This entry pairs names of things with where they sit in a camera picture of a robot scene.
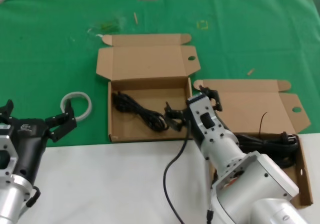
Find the white tape roll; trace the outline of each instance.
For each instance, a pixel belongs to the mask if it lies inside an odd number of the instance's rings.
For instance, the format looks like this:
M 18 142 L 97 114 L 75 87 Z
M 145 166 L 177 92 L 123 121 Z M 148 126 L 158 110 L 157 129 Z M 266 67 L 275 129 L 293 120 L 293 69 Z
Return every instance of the white tape roll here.
M 66 105 L 66 101 L 68 100 L 68 99 L 72 99 L 72 98 L 76 98 L 76 97 L 83 97 L 83 98 L 85 98 L 87 101 L 88 101 L 88 108 L 87 108 L 87 110 L 85 111 L 85 113 L 83 113 L 81 116 L 78 116 L 78 117 L 76 117 L 75 118 L 75 120 L 77 121 L 77 122 L 79 122 L 79 121 L 82 121 L 82 120 L 84 120 L 84 119 L 86 119 L 89 115 L 90 115 L 90 113 L 91 113 L 91 110 L 92 110 L 92 103 L 91 103 L 91 99 L 90 99 L 90 97 L 86 94 L 86 93 L 84 93 L 84 92 L 71 92 L 71 93 L 69 93 L 69 94 L 67 94 L 67 95 L 65 95 L 63 98 L 62 98 L 62 100 L 61 100 L 61 103 L 60 103 L 60 108 L 61 108 L 61 111 L 64 113 L 64 107 L 65 107 L 65 105 Z

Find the white table surface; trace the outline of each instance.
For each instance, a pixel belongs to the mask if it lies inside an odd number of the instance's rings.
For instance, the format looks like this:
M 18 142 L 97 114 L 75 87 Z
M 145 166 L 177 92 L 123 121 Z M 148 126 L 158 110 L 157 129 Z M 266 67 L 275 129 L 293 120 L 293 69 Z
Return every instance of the white table surface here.
M 320 218 L 320 134 L 301 135 L 314 204 L 301 210 Z M 162 176 L 181 141 L 48 148 L 35 185 L 37 203 L 25 224 L 178 224 L 164 195 Z M 205 223 L 208 165 L 193 141 L 169 169 L 171 200 L 186 224 Z

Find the cable connector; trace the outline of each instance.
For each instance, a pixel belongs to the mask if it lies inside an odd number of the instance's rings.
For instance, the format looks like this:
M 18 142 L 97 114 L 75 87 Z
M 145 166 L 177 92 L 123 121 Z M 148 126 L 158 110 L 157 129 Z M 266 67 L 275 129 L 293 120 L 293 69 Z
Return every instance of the cable connector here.
M 212 221 L 212 219 L 214 218 L 214 217 L 213 217 L 213 213 L 214 213 L 214 212 L 213 212 L 213 210 L 210 210 L 210 209 L 209 209 L 206 213 L 207 213 L 207 217 L 206 217 L 206 222 L 207 222 L 207 223 L 206 223 L 206 224 L 211 224 L 211 221 Z
M 38 187 L 34 186 L 34 190 L 36 190 L 36 191 L 35 191 L 33 197 L 31 197 L 25 204 L 28 208 L 31 208 L 41 195 L 41 192 Z

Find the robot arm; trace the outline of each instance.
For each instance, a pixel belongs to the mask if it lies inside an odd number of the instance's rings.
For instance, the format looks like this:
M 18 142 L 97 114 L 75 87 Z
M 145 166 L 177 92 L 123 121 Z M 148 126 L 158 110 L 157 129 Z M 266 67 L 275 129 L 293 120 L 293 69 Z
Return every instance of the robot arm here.
M 190 122 L 200 151 L 217 169 L 210 204 L 213 223 L 307 224 L 290 204 L 299 193 L 295 183 L 267 155 L 257 151 L 244 154 L 236 136 L 215 113 L 222 110 L 217 92 L 201 90 L 187 100 L 183 111 L 172 110 L 167 104 L 165 119 L 178 131 Z M 213 107 L 211 98 L 216 100 Z
M 77 124 L 70 100 L 64 114 L 46 120 L 16 119 L 13 107 L 11 100 L 0 107 L 0 224 L 17 223 L 32 207 L 40 195 L 34 182 L 48 139 L 58 141 Z

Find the small wooden stick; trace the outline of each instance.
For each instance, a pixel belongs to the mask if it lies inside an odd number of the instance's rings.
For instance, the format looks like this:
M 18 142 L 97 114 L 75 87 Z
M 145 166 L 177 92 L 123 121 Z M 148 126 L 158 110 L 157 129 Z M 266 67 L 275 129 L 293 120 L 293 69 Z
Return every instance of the small wooden stick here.
M 255 69 L 253 68 L 253 69 L 251 69 L 248 73 L 247 73 L 247 75 L 251 75 L 252 73 L 253 73 L 253 71 L 254 71 Z
M 133 16 L 134 16 L 134 20 L 136 21 L 135 23 L 136 23 L 136 25 L 138 25 L 138 18 L 137 18 L 137 15 L 136 15 L 136 13 L 134 12 L 133 13 Z

